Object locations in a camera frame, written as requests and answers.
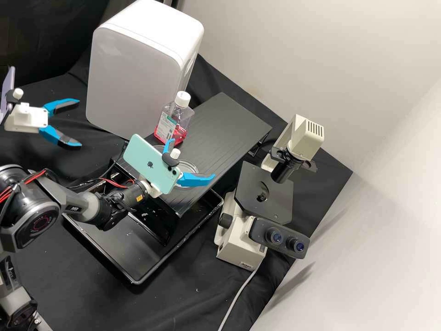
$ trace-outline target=black cloth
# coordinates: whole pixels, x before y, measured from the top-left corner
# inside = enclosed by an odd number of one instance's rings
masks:
[[[56,115],[50,123],[84,145],[80,151],[65,151],[38,135],[0,129],[0,165],[17,163],[36,170],[49,167],[66,183],[102,171],[110,156],[120,150],[120,138],[86,121],[86,85],[79,77],[65,74],[23,89],[24,100],[36,106],[65,97],[80,99],[77,109]],[[225,92],[273,127],[270,138],[277,137],[286,125],[201,57],[197,58],[188,90],[192,106]],[[245,159],[258,164],[264,155],[260,151],[257,158]],[[290,225],[307,235],[317,227],[351,175],[348,168],[323,150],[316,161],[319,172],[315,176],[297,178],[295,222]],[[215,190],[224,194],[233,189],[239,171],[240,162],[215,185]],[[25,287],[39,302],[40,313],[54,330],[217,330],[237,290],[249,276],[248,271],[216,259],[213,238],[217,216],[139,287],[128,285],[65,222],[56,223],[16,254],[18,270]],[[251,327],[292,262],[268,251],[237,301],[225,330]]]
[[[17,85],[64,74],[92,40],[108,0],[0,1],[0,65]],[[0,76],[7,66],[0,66]]]

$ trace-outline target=white bottle cap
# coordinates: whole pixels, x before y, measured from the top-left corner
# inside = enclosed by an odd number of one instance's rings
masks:
[[[188,94],[185,91],[179,91],[176,94],[176,98],[175,98],[175,103],[179,106],[179,107],[188,107],[188,104],[190,103],[190,99],[191,96],[190,94]]]

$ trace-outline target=petri dish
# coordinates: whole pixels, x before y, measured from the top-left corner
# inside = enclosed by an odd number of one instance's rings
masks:
[[[164,146],[162,146],[162,145],[155,145],[154,147],[161,153],[164,150]],[[198,173],[199,172],[198,167],[196,167],[196,165],[194,163],[192,163],[188,160],[179,159],[178,167],[182,172],[189,172],[189,173]],[[182,188],[182,189],[192,189],[191,187],[181,186],[179,184],[176,184],[176,187]]]

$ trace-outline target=microscope focus knob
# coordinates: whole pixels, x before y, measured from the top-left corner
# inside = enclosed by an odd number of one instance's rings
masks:
[[[230,214],[222,213],[219,217],[218,224],[223,228],[230,228],[231,223],[233,222],[233,216]]]

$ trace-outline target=white knob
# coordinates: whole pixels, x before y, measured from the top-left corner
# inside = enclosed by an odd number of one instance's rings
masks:
[[[171,158],[175,160],[178,159],[179,155],[181,155],[181,151],[178,150],[177,148],[174,148],[170,153]]]
[[[24,94],[24,92],[23,92],[23,90],[20,89],[20,88],[16,88],[16,89],[14,90],[14,92],[12,92],[12,96],[13,96],[14,98],[16,98],[17,100],[20,100],[20,99],[22,98],[23,94]]]

